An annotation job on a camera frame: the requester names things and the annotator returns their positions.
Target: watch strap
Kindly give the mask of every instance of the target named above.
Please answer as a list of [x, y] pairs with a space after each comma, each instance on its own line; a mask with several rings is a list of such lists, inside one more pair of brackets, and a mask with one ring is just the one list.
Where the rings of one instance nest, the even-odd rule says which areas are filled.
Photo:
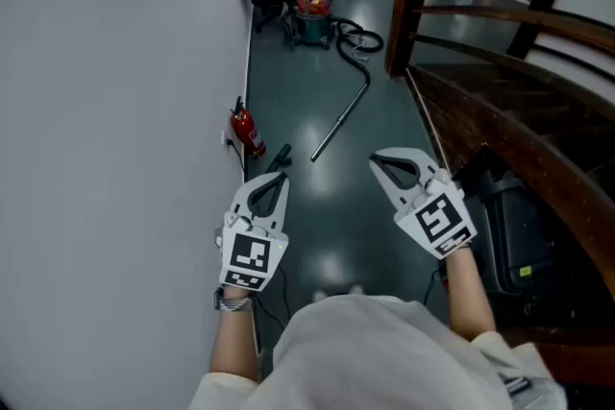
[[240, 312], [252, 310], [252, 295], [247, 298], [230, 299], [224, 297], [224, 289], [222, 287], [215, 291], [214, 307], [217, 311], [223, 312]]

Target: green floor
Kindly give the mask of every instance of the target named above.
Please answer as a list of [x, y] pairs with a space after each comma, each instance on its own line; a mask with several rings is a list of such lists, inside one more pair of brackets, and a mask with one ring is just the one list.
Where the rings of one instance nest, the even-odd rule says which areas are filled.
[[[472, 0], [429, 0], [429, 3]], [[393, 0], [334, 0], [333, 13], [348, 17], [387, 40]], [[424, 16], [421, 33], [505, 50], [516, 26], [460, 16]], [[262, 173], [284, 143], [292, 145], [290, 197], [284, 231], [290, 238], [282, 267], [292, 312], [317, 289], [346, 292], [354, 284], [367, 294], [421, 300], [436, 261], [393, 223], [394, 209], [373, 178], [370, 153], [401, 146], [433, 155], [425, 126], [403, 81], [384, 72], [385, 50], [370, 57], [372, 85], [330, 146], [315, 163], [309, 157], [338, 114], [362, 85], [362, 76], [329, 51], [283, 45], [279, 27], [268, 25], [252, 41], [249, 109], [267, 144], [262, 161], [250, 161], [248, 177]], [[450, 52], [417, 45], [413, 62], [459, 62]], [[287, 322], [279, 273], [260, 295], [265, 307]], [[428, 303], [447, 321], [446, 294], [436, 285]], [[280, 329], [259, 312], [265, 349], [264, 373]]]

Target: red object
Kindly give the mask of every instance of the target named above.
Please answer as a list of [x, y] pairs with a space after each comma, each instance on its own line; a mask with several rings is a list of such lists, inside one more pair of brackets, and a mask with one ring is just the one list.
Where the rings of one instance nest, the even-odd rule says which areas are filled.
[[331, 4], [328, 0], [297, 0], [297, 7], [301, 14], [329, 15]]
[[231, 127], [233, 127], [235, 135], [246, 146], [246, 150], [250, 154], [259, 157], [264, 156], [267, 146], [262, 140], [260, 133], [258, 133], [250, 111], [243, 107], [241, 96], [237, 98], [233, 116], [231, 116]]

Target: black cable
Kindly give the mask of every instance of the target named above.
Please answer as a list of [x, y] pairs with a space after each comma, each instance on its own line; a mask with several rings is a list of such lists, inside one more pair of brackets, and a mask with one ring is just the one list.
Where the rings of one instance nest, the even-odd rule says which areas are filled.
[[271, 314], [271, 313], [267, 310], [267, 308], [266, 308], [265, 306], [263, 306], [263, 305], [262, 305], [262, 302], [261, 302], [261, 300], [260, 300], [260, 297], [259, 297], [259, 296], [257, 296], [257, 302], [258, 302], [258, 305], [260, 306], [260, 309], [262, 309], [262, 310], [264, 311], [264, 313], [265, 313], [265, 314], [266, 314], [269, 318], [271, 318], [272, 320], [274, 320], [274, 321], [278, 324], [278, 326], [280, 327], [280, 329], [281, 329], [282, 331], [284, 331], [284, 330], [286, 329], [285, 324], [284, 324], [284, 323], [282, 323], [282, 322], [280, 321], [280, 318], [278, 318], [277, 316], [274, 316], [273, 314]]
[[241, 153], [234, 146], [234, 142], [232, 140], [230, 140], [229, 138], [227, 138], [227, 145], [230, 145], [231, 147], [233, 147], [233, 150], [237, 153], [237, 156], [239, 157], [239, 165], [241, 166], [241, 171], [243, 171], [245, 173], [246, 170], [243, 169], [243, 159], [241, 158]]
[[438, 273], [438, 269], [436, 268], [433, 272], [431, 272], [430, 285], [427, 287], [427, 291], [425, 292], [425, 297], [423, 298], [423, 305], [427, 305], [427, 299], [431, 294], [431, 289], [433, 289], [433, 285], [435, 284], [435, 274]]
[[290, 306], [288, 305], [288, 298], [286, 297], [286, 284], [288, 283], [288, 278], [286, 277], [286, 273], [284, 272], [281, 265], [278, 265], [278, 269], [280, 270], [280, 273], [282, 274], [282, 277], [283, 277], [282, 295], [284, 298], [284, 304], [286, 306], [286, 315], [288, 316], [288, 321], [290, 321], [290, 318], [291, 318]]

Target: fabric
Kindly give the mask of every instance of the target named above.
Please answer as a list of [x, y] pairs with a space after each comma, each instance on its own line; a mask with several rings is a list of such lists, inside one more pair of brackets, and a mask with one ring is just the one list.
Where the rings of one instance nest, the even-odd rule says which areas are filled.
[[469, 343], [418, 302], [337, 296], [293, 316], [259, 386], [207, 374], [191, 410], [565, 410], [532, 345]]

